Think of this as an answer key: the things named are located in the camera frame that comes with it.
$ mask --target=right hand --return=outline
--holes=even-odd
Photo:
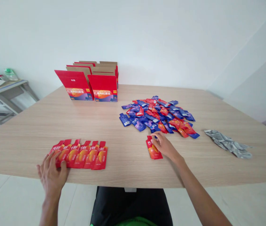
[[[176,158],[181,157],[178,151],[173,147],[171,142],[164,136],[162,132],[154,132],[151,134],[152,136],[152,143],[156,146],[156,148],[172,161]]]
[[[62,188],[67,180],[66,161],[61,162],[61,170],[57,170],[56,160],[61,152],[53,151],[46,155],[42,164],[37,165],[38,175],[45,190],[45,197],[60,198]]]

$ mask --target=black pants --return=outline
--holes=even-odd
[[[97,187],[90,224],[114,226],[134,217],[143,217],[156,225],[172,226],[170,209],[163,189]]]

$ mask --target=red sachet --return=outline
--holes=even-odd
[[[153,99],[146,99],[145,100],[148,104],[156,104],[157,100],[153,100]]]
[[[66,157],[71,149],[71,139],[69,140],[65,140],[64,141],[64,148],[62,150],[62,153],[60,154],[60,156],[57,158],[56,162],[55,162],[55,165],[57,168],[60,168],[61,167],[61,162],[66,160]]]
[[[49,154],[51,154],[52,152],[55,152],[55,153],[53,154],[53,156],[54,156],[54,155],[57,154],[59,151],[62,151],[63,148],[64,148],[64,146],[65,146],[65,145],[64,145],[64,140],[62,140],[62,141],[60,141],[58,144],[54,145],[54,146],[51,148]]]
[[[154,106],[155,106],[154,104],[149,104],[149,110],[153,111]]]
[[[187,127],[186,129],[184,129],[187,134],[196,134],[196,131],[191,127],[189,122],[186,122],[183,119],[181,120],[181,122]]]
[[[76,159],[76,155],[79,152],[80,147],[80,139],[77,139],[71,146],[71,149],[66,157],[66,166],[68,168],[71,168],[71,165],[74,163],[74,160]]]
[[[92,146],[90,147],[89,153],[86,158],[86,162],[83,167],[84,169],[92,169],[94,167],[98,149],[99,149],[99,145],[97,143],[98,141],[92,142]]]
[[[159,121],[158,123],[158,128],[163,132],[163,133],[168,133],[167,129],[165,128],[165,126],[163,125],[163,123],[161,121]]]
[[[140,118],[144,115],[144,109],[140,107],[139,112],[135,113],[136,117]]]
[[[187,138],[188,137],[188,134],[185,133],[185,131],[182,130],[181,128],[177,128],[177,132],[180,133],[184,138]]]
[[[162,154],[160,151],[158,151],[158,149],[155,147],[155,145],[153,145],[152,143],[152,137],[148,136],[148,139],[146,140],[146,145],[148,147],[149,150],[149,155],[152,159],[162,159]]]
[[[83,145],[81,145],[78,154],[76,155],[76,158],[74,160],[74,163],[72,164],[72,168],[78,168],[82,169],[84,167],[87,155],[89,154],[90,150],[90,142],[91,141],[85,141]]]
[[[165,107],[161,106],[160,113],[161,113],[162,115],[164,115],[164,116],[167,116],[167,114],[168,114],[168,110],[167,110]]]
[[[106,168],[108,147],[106,147],[105,144],[105,141],[100,142],[97,158],[92,170],[103,170]]]
[[[181,122],[180,120],[178,120],[176,118],[174,118],[173,120],[170,120],[168,123],[175,126],[177,129],[178,128],[181,128],[181,129],[187,129],[188,128],[183,122]]]

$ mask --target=box flap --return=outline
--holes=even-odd
[[[79,62],[74,62],[73,63],[74,66],[88,66],[88,67],[94,67],[95,64],[91,64],[91,63],[79,63]]]
[[[110,73],[115,75],[115,69],[113,67],[91,67],[92,74]]]
[[[108,63],[108,64],[115,64],[115,65],[117,65],[117,62],[112,62],[112,61],[100,61],[99,63],[104,63],[104,64]]]
[[[87,75],[89,75],[91,72],[91,67],[88,66],[75,66],[75,65],[66,65],[66,70],[68,71],[76,71],[76,72],[84,72],[84,75],[89,81],[89,78]]]
[[[88,75],[93,90],[117,90],[116,76],[114,75]]]

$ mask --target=cardboard box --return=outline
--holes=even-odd
[[[91,67],[88,75],[95,101],[117,102],[117,81],[113,67]]]
[[[84,72],[85,78],[89,82],[88,75],[92,74],[90,66],[76,66],[76,65],[66,65],[66,70]]]
[[[99,64],[103,65],[103,64],[108,64],[108,65],[115,65],[115,75],[116,75],[116,82],[117,82],[117,88],[118,88],[118,76],[119,76],[119,72],[118,72],[118,65],[117,62],[112,62],[112,61],[100,61]]]
[[[55,72],[72,100],[95,98],[97,102],[117,102],[117,62],[78,61],[73,65],[66,65],[66,70]]]
[[[83,71],[55,70],[55,73],[72,100],[94,100],[93,90]]]

